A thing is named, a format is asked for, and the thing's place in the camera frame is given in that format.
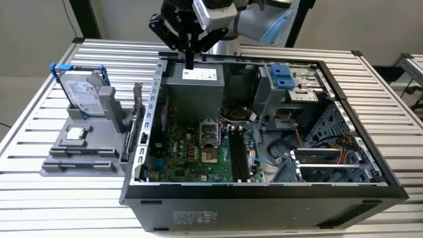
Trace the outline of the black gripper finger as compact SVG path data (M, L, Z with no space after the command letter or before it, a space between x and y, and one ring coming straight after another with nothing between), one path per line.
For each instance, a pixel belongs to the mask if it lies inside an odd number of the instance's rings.
M227 28L219 28L208 32L208 34L199 39L199 30L191 33L189 42L189 69L193 69L193 57L195 54L205 52L217 43L217 41L225 36L228 32Z
M165 19L161 14L153 14L151 16L148 27L171 50L177 50L184 53L185 69L189 69L189 50L184 29L181 29L179 35L176 35L165 26Z

